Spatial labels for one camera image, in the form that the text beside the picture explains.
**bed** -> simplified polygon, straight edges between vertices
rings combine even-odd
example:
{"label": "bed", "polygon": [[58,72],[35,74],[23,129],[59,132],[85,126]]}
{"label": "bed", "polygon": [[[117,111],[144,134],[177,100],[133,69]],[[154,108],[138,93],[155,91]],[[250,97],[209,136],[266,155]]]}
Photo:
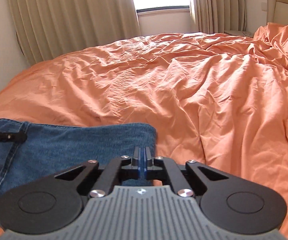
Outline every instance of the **bed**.
{"label": "bed", "polygon": [[[0,92],[0,118],[148,123],[157,130],[157,155],[181,164],[195,159],[268,186],[288,206],[285,6],[288,0],[268,0],[275,23],[254,38],[159,34],[38,63]],[[288,213],[281,232],[288,238]]]}

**orange duvet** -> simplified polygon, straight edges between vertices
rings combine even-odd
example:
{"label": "orange duvet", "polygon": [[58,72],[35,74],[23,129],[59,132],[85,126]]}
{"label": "orange duvet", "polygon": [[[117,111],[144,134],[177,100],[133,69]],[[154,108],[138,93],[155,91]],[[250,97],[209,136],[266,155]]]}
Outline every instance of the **orange duvet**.
{"label": "orange duvet", "polygon": [[[63,55],[16,76],[0,93],[0,118],[146,122],[158,155],[263,184],[288,206],[288,26],[268,24],[254,39],[160,34]],[[288,213],[281,232],[288,237]]]}

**metal screw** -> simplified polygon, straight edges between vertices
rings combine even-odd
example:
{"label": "metal screw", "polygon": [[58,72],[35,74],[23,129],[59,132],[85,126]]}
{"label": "metal screw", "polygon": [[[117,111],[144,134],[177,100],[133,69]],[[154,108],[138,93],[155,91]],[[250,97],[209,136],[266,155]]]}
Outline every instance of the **metal screw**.
{"label": "metal screw", "polygon": [[105,191],[101,189],[95,189],[90,192],[91,197],[104,197],[106,195]]}
{"label": "metal screw", "polygon": [[179,195],[181,197],[191,197],[194,195],[194,192],[189,188],[184,188],[184,189],[180,189],[177,192],[177,195]]}

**beige curtain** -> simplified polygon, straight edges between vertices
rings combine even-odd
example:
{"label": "beige curtain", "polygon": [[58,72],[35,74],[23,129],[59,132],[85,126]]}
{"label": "beige curtain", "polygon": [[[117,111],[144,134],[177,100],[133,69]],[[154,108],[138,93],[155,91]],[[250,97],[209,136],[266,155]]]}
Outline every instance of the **beige curtain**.
{"label": "beige curtain", "polygon": [[133,0],[9,0],[31,65],[140,35]]}
{"label": "beige curtain", "polygon": [[224,30],[244,31],[245,0],[190,0],[191,31],[223,33]]}

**blue denim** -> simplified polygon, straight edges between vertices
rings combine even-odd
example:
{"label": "blue denim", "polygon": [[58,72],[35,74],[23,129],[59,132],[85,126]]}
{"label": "blue denim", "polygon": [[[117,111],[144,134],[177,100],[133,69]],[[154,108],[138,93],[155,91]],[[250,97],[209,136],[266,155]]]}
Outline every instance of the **blue denim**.
{"label": "blue denim", "polygon": [[[108,164],[115,157],[132,156],[136,146],[155,153],[156,130],[144,123],[72,127],[0,119],[0,132],[20,130],[28,137],[23,144],[0,142],[0,195],[90,159]],[[132,180],[128,185],[151,182]]]}

